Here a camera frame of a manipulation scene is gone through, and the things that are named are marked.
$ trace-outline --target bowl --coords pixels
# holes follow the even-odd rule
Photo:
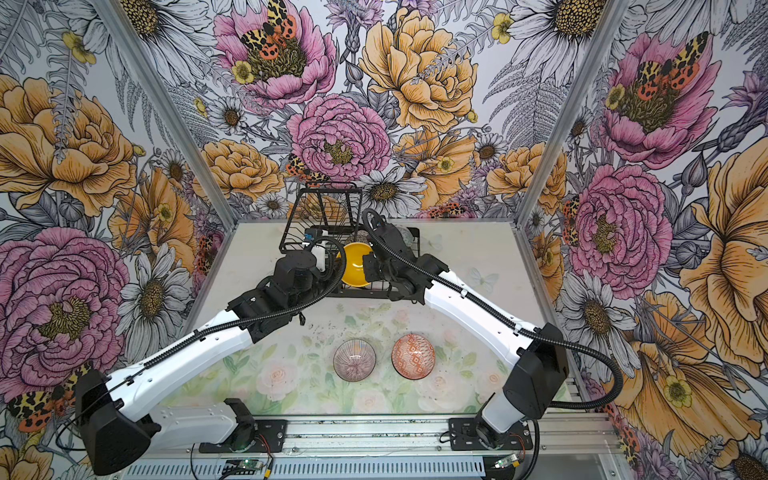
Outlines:
[[[370,282],[366,282],[366,275],[362,271],[362,258],[373,252],[371,246],[367,243],[353,242],[345,245],[344,251],[346,252],[346,268],[341,281],[357,288],[370,285]]]

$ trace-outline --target daisy center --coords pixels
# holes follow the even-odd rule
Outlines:
[[[146,319],[153,319],[163,308],[163,297],[165,296],[165,287],[160,280],[150,280],[144,287],[144,293],[141,295],[139,306],[141,314]]]
[[[82,331],[91,322],[91,309],[84,300],[77,297],[48,306],[51,320],[38,327],[41,335],[54,339],[59,333],[66,333],[70,339],[80,338]]]
[[[484,147],[480,148],[478,154],[480,155],[480,160],[486,161],[496,155],[496,147],[493,145],[485,145]]]
[[[157,10],[149,0],[120,0],[134,30],[142,37],[157,32]]]
[[[352,161],[352,150],[347,148],[341,140],[336,141],[335,144],[326,142],[323,150],[331,156],[331,163],[334,165],[346,165]]]
[[[584,304],[584,318],[589,327],[600,334],[608,333],[611,330],[611,319],[605,308],[594,300],[587,300]]]
[[[225,110],[224,121],[234,127],[240,123],[240,113],[237,110]]]
[[[171,178],[178,182],[184,176],[184,169],[179,164],[170,164],[168,166],[168,173]]]
[[[572,137],[581,136],[581,134],[584,133],[584,127],[586,127],[586,125],[584,125],[584,121],[581,120],[580,118],[577,119],[574,122],[573,126],[571,127],[571,136]]]
[[[371,187],[371,197],[379,202],[386,202],[397,196],[398,190],[395,184],[380,184]]]
[[[559,2],[554,26],[567,35],[592,35],[598,26],[606,0],[564,0]]]
[[[733,460],[733,468],[743,480],[768,480],[768,471],[765,466],[752,455],[739,454],[739,458]]]
[[[286,41],[284,47],[279,46],[280,50],[277,58],[265,60],[256,52],[251,52],[248,56],[248,62],[251,65],[251,71],[257,80],[267,81],[270,78],[280,78],[283,75],[292,75],[301,78],[306,67],[306,53],[299,46],[295,38]]]
[[[605,215],[598,218],[598,231],[592,237],[592,241],[598,247],[600,253],[610,253],[616,246],[616,225],[608,223]]]

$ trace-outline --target black wire dish rack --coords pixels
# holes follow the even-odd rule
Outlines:
[[[300,188],[280,239],[280,252],[303,249],[308,229],[326,230],[342,245],[352,242],[370,243],[368,233],[360,223],[361,204],[362,189],[351,182],[314,182],[310,187]],[[400,227],[400,230],[406,245],[411,243],[411,250],[418,258],[421,254],[419,229]],[[338,250],[333,245],[329,246],[326,250],[326,268],[335,261],[337,254]],[[329,296],[386,299],[391,290],[389,282],[384,280],[372,282],[363,288],[341,283]]]

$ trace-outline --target wire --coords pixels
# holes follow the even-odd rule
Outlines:
[[[518,480],[526,480],[528,477],[531,476],[531,473],[533,472],[533,468],[536,466],[536,462],[538,460],[538,450],[539,450],[539,444],[541,443],[541,436],[539,435],[538,431],[538,420],[537,419],[531,419],[531,422],[533,422],[533,439],[534,439],[534,445],[533,445],[533,457],[531,458],[531,464],[528,466],[528,470],[525,471],[525,474],[518,478]]]
[[[607,356],[602,352],[598,352],[595,349],[591,349],[588,346],[583,346],[578,343],[568,342],[566,340],[551,339],[546,336],[540,335],[536,332],[532,332],[531,330],[522,328],[519,324],[507,318],[505,315],[499,312],[496,308],[488,305],[486,302],[484,302],[480,297],[476,296],[474,293],[466,291],[466,288],[456,285],[455,283],[449,280],[446,280],[441,276],[437,276],[431,272],[428,272],[427,270],[424,270],[423,268],[411,262],[410,260],[407,260],[406,258],[403,258],[402,256],[400,256],[399,253],[395,252],[389,245],[386,244],[386,242],[384,242],[384,240],[375,231],[373,231],[373,226],[370,223],[370,217],[374,217],[377,223],[384,224],[385,222],[382,216],[379,215],[379,213],[376,212],[374,209],[366,208],[362,212],[362,226],[363,228],[366,229],[370,237],[373,239],[373,242],[376,243],[376,245],[378,245],[379,247],[381,247],[382,250],[387,252],[388,255],[402,262],[408,268],[416,271],[417,273],[421,273],[422,275],[426,276],[430,280],[434,280],[437,283],[447,286],[449,289],[462,294],[466,298],[469,298],[475,305],[485,310],[485,312],[495,317],[500,322],[504,323],[506,326],[514,330],[516,333],[519,333],[520,335],[523,335],[523,336],[527,336],[529,339],[537,340],[541,343],[547,343],[553,346],[561,346],[563,348],[574,350],[575,352],[580,352],[587,356],[591,356],[592,358],[599,360],[601,363],[604,363],[611,370],[611,373],[613,373],[614,375],[613,387],[611,387],[611,390],[608,393],[606,393],[604,396],[600,397],[599,399],[592,400],[590,402],[557,402],[555,401],[549,404],[550,407],[556,408],[556,409],[591,410],[591,409],[596,409],[598,407],[605,406],[613,402],[619,396],[619,394],[621,393],[621,389],[624,388],[624,377],[621,373],[621,368],[616,362],[614,362],[611,359],[610,356]]]
[[[520,462],[522,462],[525,460],[525,443],[523,443],[523,438],[517,433],[511,433],[510,436],[517,437],[520,440],[520,448],[523,450],[523,457],[520,458]]]
[[[296,315],[302,310],[314,305],[315,303],[318,303],[320,300],[327,297],[332,291],[336,289],[336,287],[339,285],[339,282],[341,282],[341,277],[344,275],[344,270],[346,268],[346,252],[344,251],[344,246],[337,239],[333,237],[317,237],[315,240],[313,240],[309,244],[307,249],[312,250],[312,247],[314,247],[317,243],[322,241],[328,241],[330,243],[333,243],[336,246],[336,248],[339,249],[339,253],[341,254],[341,262],[339,263],[339,270],[336,272],[336,276],[333,278],[333,280],[331,280],[331,283],[326,287],[326,289],[320,293],[320,295],[316,296],[312,300],[309,300],[300,305],[293,306],[289,309],[279,310],[277,312],[272,312],[272,313],[265,313],[263,315],[248,317],[244,319],[232,320],[231,322],[210,326],[206,329],[195,330],[195,333],[192,336],[189,336],[186,339],[181,340],[179,343],[171,346],[169,349],[161,353],[158,353],[156,356],[150,358],[149,360],[146,360],[144,362],[144,366],[146,368],[153,367],[158,363],[164,361],[165,359],[168,359],[171,356],[175,355],[176,353],[180,352],[182,349],[187,348],[189,345],[192,345],[199,339],[210,335],[211,333],[220,332],[222,330],[230,329],[236,326],[247,326],[255,322],[275,319],[281,316]]]
[[[295,315],[302,310],[314,305],[315,303],[318,303],[320,300],[324,299],[328,296],[329,293],[334,291],[334,289],[339,285],[339,282],[341,282],[341,277],[344,275],[344,270],[346,268],[346,251],[344,250],[344,246],[335,238],[333,237],[317,237],[315,240],[313,240],[310,245],[308,246],[309,250],[312,250],[312,247],[314,247],[317,243],[321,241],[329,241],[330,243],[333,243],[336,248],[339,249],[339,253],[341,255],[341,261],[339,262],[339,270],[336,273],[336,276],[333,278],[331,283],[323,290],[320,295],[315,297],[312,300],[309,300],[305,303],[302,303],[300,305],[291,307],[289,309],[280,310],[277,312],[272,313],[265,313],[264,315],[249,317],[245,319],[238,319],[233,320],[231,322],[221,323],[220,325],[212,326],[206,329],[196,330],[195,334],[193,334],[190,337],[187,337],[182,342],[179,342],[177,345],[172,346],[169,348],[169,350],[159,353],[156,356],[150,358],[149,360],[144,361],[144,366],[139,370],[138,372],[134,373],[133,375],[129,375],[125,377],[125,379],[118,383],[116,386],[112,387],[111,389],[107,390],[106,392],[102,393],[99,397],[94,400],[89,407],[87,407],[85,410],[80,412],[79,415],[76,415],[74,418],[67,421],[64,428],[56,435],[56,446],[60,449],[66,451],[66,452],[87,452],[87,449],[73,449],[70,447],[65,447],[61,444],[61,435],[64,433],[65,430],[69,428],[70,425],[78,421],[83,415],[85,415],[88,411],[93,409],[96,405],[98,405],[99,401],[103,399],[105,396],[112,393],[115,389],[118,389],[125,385],[126,383],[133,380],[135,377],[141,375],[144,371],[147,369],[157,365],[158,363],[162,362],[165,359],[168,359],[172,355],[175,355],[176,353],[180,352],[182,349],[188,347],[189,345],[192,345],[196,341],[198,341],[201,338],[204,338],[206,335],[210,335],[211,333],[220,332],[221,330],[233,328],[236,326],[247,326],[251,323],[259,322],[262,320],[268,320],[268,319],[274,319],[285,315]]]
[[[195,473],[195,472],[194,472],[194,465],[192,465],[192,454],[194,453],[194,446],[195,446],[195,445],[196,445],[196,444],[195,444],[195,443],[193,443],[193,444],[192,444],[192,448],[190,449],[190,470],[192,471],[192,476],[194,477],[194,480],[200,480],[200,479],[197,477],[197,473]]]

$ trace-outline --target purple flower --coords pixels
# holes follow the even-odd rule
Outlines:
[[[315,98],[287,127],[293,154],[332,180],[358,180],[389,162],[389,137],[379,114],[337,94]]]
[[[609,80],[611,90],[603,114],[592,124],[595,144],[618,152],[630,162],[643,162],[653,170],[664,168],[687,151],[707,130],[716,108],[708,108],[710,90],[720,62],[710,65],[712,41],[707,42],[696,63],[698,73],[680,90],[659,88],[650,98],[638,92],[637,70],[645,61],[662,65],[674,58],[683,45],[660,43],[642,34],[619,61]]]
[[[622,300],[642,293],[667,261],[672,226],[659,181],[639,165],[602,165],[579,195],[574,271],[598,276]]]
[[[437,13],[436,0],[402,0],[402,6],[418,10],[422,15],[434,15]]]
[[[267,8],[255,13],[248,7],[245,16],[231,12],[231,17],[214,19],[216,48],[222,67],[234,75],[233,85],[245,89],[245,107],[256,113],[269,113],[288,104],[308,101],[325,93],[336,80],[336,46],[331,34],[323,34],[312,21],[306,7],[299,13],[286,0],[288,15],[296,23],[295,38],[278,46],[277,58],[266,60],[260,52],[251,52],[240,41],[243,34],[261,29],[267,21]]]
[[[328,25],[362,25],[365,30],[382,21],[382,0],[328,0]]]
[[[744,86],[743,87],[731,87],[732,94],[725,96],[728,103],[723,105],[726,107],[753,107],[760,102],[760,99],[768,94],[768,84],[763,81],[756,73],[752,71],[744,72]]]
[[[640,442],[637,477],[671,480],[677,477],[677,466],[661,451],[661,444],[641,429],[635,430]]]
[[[0,245],[0,394],[50,391],[80,365],[110,369],[128,269],[106,243],[74,228]]]

